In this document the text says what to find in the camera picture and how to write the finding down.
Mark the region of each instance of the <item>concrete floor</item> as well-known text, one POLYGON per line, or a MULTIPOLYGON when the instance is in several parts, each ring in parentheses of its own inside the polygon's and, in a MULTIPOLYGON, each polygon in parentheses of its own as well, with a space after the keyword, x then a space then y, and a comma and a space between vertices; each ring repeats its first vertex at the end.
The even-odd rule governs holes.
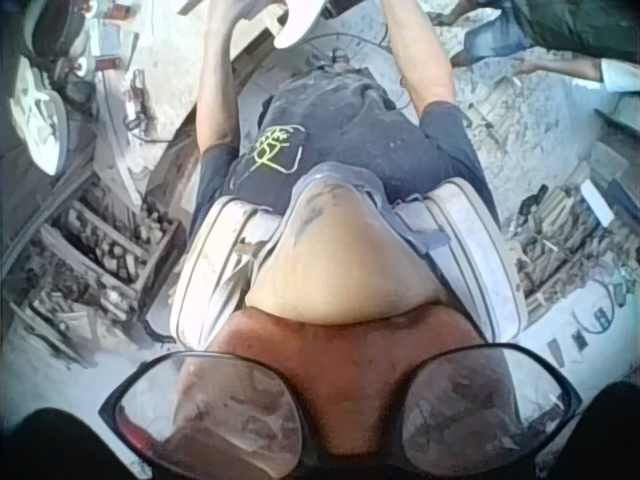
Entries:
MULTIPOLYGON (((430 0, 428 3, 430 9, 447 11, 453 0, 430 0)), ((445 48, 454 53, 462 44, 464 31, 491 15, 491 11, 477 12, 454 28, 439 29, 445 48)), ((366 2, 340 19, 318 25, 311 38, 334 32, 361 35, 379 43, 384 38, 385 28, 378 2, 366 2)), ((342 48, 354 65, 370 68, 399 107, 407 105, 407 94, 400 87, 400 75, 388 53, 351 37, 330 36, 311 40, 293 50, 272 54, 241 93, 244 149, 256 138, 256 120, 262 101, 282 80, 307 69, 309 59, 330 54, 336 47, 342 48)), ((542 51, 530 54, 546 55, 542 51)), ((428 57, 428 52, 425 52, 425 61, 428 57)), ((497 80, 509 75, 512 63, 512 59, 488 60, 472 69, 457 70, 458 104, 465 108, 471 102, 481 102, 497 80)), ((593 108, 606 108, 615 100, 613 95, 591 87, 577 85, 558 76, 533 75, 523 79, 520 94, 505 99, 494 113, 496 118, 490 118, 497 123, 507 115, 512 117, 508 119, 511 128, 505 135, 502 148, 498 148, 482 129, 470 132, 503 219, 542 183, 550 187, 562 183, 588 151, 596 138, 598 126, 593 108)), ((412 121, 417 121, 411 106, 404 111, 412 121)), ((637 292, 630 297, 627 307, 617 312, 607 335, 589 337, 590 346, 581 354, 571 346, 570 334, 576 330, 576 325, 567 313, 567 305, 582 302, 585 295, 597 296, 599 287, 594 285, 575 292, 519 339, 523 345, 550 358, 547 342, 558 338, 567 357, 563 371, 585 400, 609 382, 627 374, 634 365, 637 367, 638 361, 637 292)), ((155 325, 166 325, 168 321, 169 308, 164 302, 164 297, 161 297, 154 307, 152 321, 155 325)), ((45 406, 69 410, 102 435, 136 474, 147 477, 148 470, 107 431, 97 416, 97 410, 108 393, 141 361, 164 351, 166 348, 157 347, 125 356, 102 354, 95 369, 66 370, 46 359, 11 331, 5 340, 0 367, 3 381, 0 393, 2 425, 10 428, 29 412, 45 406)))

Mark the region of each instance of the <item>glasses lens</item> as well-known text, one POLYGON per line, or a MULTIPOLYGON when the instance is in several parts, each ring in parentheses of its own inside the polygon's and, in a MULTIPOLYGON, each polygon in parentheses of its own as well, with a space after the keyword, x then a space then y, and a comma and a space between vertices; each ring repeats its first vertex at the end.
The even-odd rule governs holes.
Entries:
POLYGON ((117 412, 132 444, 195 478, 282 478, 300 458, 300 421, 288 388, 245 360, 169 357, 127 392, 117 412))
POLYGON ((564 419, 563 388, 529 356, 479 348, 441 357, 418 373, 407 397, 403 445, 436 475, 474 475, 539 448, 564 419))

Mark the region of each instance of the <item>safety glasses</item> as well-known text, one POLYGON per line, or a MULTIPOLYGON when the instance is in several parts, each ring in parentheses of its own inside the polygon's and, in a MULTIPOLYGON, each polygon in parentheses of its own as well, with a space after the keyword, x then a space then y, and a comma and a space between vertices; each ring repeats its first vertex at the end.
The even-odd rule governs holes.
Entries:
POLYGON ((382 448, 358 458, 322 448, 316 419, 282 375, 231 355, 157 358, 127 378, 99 413, 149 464, 188 478, 296 478, 353 465, 440 478, 533 459, 580 404, 569 381, 542 357, 492 344, 447 352, 410 372, 394 395, 382 448))

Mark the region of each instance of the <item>graphic print on shirt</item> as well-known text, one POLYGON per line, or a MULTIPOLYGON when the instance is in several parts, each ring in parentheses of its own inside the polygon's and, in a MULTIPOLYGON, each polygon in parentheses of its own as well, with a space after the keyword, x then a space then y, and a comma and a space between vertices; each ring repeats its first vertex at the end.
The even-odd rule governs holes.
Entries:
POLYGON ((255 164, 289 175, 298 169, 306 130, 300 125, 273 126, 267 128, 249 153, 255 164))

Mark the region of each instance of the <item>glasses frame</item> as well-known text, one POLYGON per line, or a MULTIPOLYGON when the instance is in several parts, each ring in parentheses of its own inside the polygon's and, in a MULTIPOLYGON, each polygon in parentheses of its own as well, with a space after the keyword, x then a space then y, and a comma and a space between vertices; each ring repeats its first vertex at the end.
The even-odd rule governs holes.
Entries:
POLYGON ((426 359, 424 362, 420 363, 417 367, 412 369, 405 378, 401 380, 401 387, 394 394, 394 399, 391 404, 391 408, 387 413, 385 418, 383 432, 382 432, 382 442, 380 451, 367 454, 367 455, 356 455, 349 457, 338 457, 329 454, 324 448, 320 445, 318 441, 318 435, 314 426, 313 421, 311 420, 311 416, 307 410, 307 408, 300 402, 299 396, 296 394, 295 390, 291 387, 287 379, 274 368, 265 365, 259 361, 252 360, 246 357, 242 357, 239 355, 228 355, 222 353, 214 353, 214 352, 195 352, 195 351, 180 351, 180 352, 172 352, 165 355, 162 355, 158 358, 155 358, 149 362, 142 363, 135 372, 133 372, 129 377, 127 377, 104 401, 100 409, 98 410, 98 415, 105 422, 105 424, 111 429, 111 431, 125 444, 129 447, 133 452, 135 452, 139 457, 141 457, 145 462, 147 462, 152 467, 161 467, 163 469, 169 469, 175 473, 179 473, 185 478, 193 478, 190 474, 184 471, 179 471, 178 467, 175 465, 168 465, 162 463, 160 460, 156 458, 152 458, 148 455, 144 450, 142 450, 139 446, 135 445, 134 442, 131 441, 120 429, 118 424, 118 416, 121 414, 121 402, 127 393, 131 390, 131 388, 140 380, 144 375, 146 375, 149 371, 153 370, 155 367, 164 363, 170 358, 221 358, 221 359, 235 359, 235 360, 243 360, 254 365, 258 365, 262 368, 267 369, 276 375, 287 388, 291 398, 293 399, 298 419, 301 427, 302 434, 302 451, 300 454, 300 459, 298 461, 295 469, 290 473, 292 478, 297 478, 297 476, 304 475, 306 473, 312 472, 316 469, 332 469, 332 468, 340 468, 340 467, 396 467, 408 472, 412 472, 415 474, 419 474, 424 478, 454 478, 452 476, 443 476, 443 475, 435 475, 433 473, 425 472, 424 470, 416 467, 407 457, 403 442, 402 442, 402 434, 403 434, 403 419, 405 415, 405 407, 406 400, 409 394, 409 390, 413 381, 417 378, 420 372, 430 363, 433 363, 443 357, 456 355, 466 351, 473 350, 489 350, 489 349, 500 349, 500 350, 510 350, 520 354, 525 355, 529 359, 533 360, 537 363, 546 373, 549 374, 558 384, 561 392, 562 392, 562 401, 563 405, 566 405, 567 408, 563 415, 562 420, 558 422, 556 427, 552 432, 547 434, 545 440, 538 445, 536 448, 532 449, 530 452, 524 454, 518 460, 515 460, 509 465, 504 467, 499 467, 497 469, 487 470, 484 472, 474 473, 473 476, 476 477, 478 475, 486 474, 491 472, 492 474, 497 472, 498 470, 502 470, 503 468, 512 467, 514 464, 519 464, 523 460, 533 459, 540 453, 544 448, 546 448, 556 437, 557 435, 567 426, 567 424, 571 421, 571 419, 575 416, 576 412, 582 405, 582 399, 580 394, 575 389, 575 387, 569 382, 569 380, 551 363, 549 363, 546 359, 541 357, 535 352, 532 352, 529 349, 521 347, 516 344, 506 344, 506 343, 494 343, 494 344, 481 344, 474 345, 471 347, 464 347, 455 350, 450 350, 434 357, 426 359))

